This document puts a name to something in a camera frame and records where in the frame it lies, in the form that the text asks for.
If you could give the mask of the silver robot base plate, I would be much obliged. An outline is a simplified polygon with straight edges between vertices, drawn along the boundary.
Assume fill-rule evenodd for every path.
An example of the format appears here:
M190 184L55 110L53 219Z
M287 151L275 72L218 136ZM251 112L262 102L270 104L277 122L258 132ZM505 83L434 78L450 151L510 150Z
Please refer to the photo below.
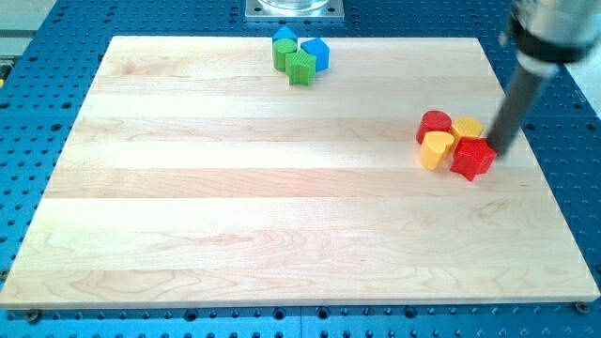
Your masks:
M249 21L342 21L343 0L246 0L244 15Z

